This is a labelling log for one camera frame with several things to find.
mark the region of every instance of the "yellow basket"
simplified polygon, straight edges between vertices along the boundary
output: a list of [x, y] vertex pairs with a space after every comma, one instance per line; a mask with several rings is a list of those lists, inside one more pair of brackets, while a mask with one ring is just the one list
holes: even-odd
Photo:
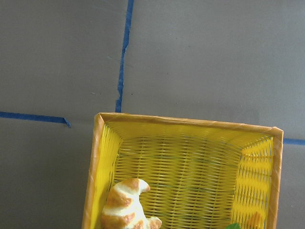
[[275, 229], [282, 150], [276, 127], [97, 114], [82, 228], [101, 229], [110, 187], [138, 177], [163, 229]]

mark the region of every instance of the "basket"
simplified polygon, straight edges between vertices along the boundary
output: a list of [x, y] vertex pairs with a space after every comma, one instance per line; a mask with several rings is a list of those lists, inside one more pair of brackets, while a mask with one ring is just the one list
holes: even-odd
[[110, 187], [138, 177], [163, 229], [275, 229], [282, 150], [276, 127], [99, 113], [82, 228], [101, 229]]

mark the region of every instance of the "croissant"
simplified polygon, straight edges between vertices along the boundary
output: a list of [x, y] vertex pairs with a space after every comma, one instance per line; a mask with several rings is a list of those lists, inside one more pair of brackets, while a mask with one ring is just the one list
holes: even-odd
[[130, 178], [114, 185], [102, 210], [104, 229], [159, 229], [158, 217], [146, 218], [139, 195], [149, 191], [149, 185], [141, 179]]

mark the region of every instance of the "wicker basket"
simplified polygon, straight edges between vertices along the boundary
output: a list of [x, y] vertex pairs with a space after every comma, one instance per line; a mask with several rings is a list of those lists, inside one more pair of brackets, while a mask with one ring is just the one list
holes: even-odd
[[82, 228], [101, 229], [110, 187], [138, 177], [163, 229], [275, 229], [282, 149], [276, 127], [97, 114]]

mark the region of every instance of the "painter's tape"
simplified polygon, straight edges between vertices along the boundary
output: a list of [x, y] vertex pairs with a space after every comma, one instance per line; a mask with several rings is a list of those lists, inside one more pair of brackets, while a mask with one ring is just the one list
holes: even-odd
[[293, 138], [284, 138], [284, 144], [305, 146], [305, 140], [293, 139]]
[[40, 122], [50, 122], [50, 123], [63, 123], [66, 124], [69, 128], [71, 127], [71, 124], [68, 122], [68, 120], [63, 117], [44, 116], [44, 115], [36, 115], [36, 114], [20, 114], [20, 113], [10, 113], [10, 112], [2, 112], [2, 111], [0, 111], [0, 117], [32, 120], [32, 121], [40, 121]]
[[133, 10], [133, 0], [128, 0], [122, 56], [121, 56], [121, 64], [120, 64], [120, 73], [119, 73], [119, 82], [118, 82], [119, 98], [117, 99], [115, 106], [115, 111], [119, 113], [122, 111], [122, 97], [123, 97], [123, 87], [124, 87], [124, 63], [125, 63], [126, 50], [129, 44], [130, 27], [132, 25], [132, 10]]

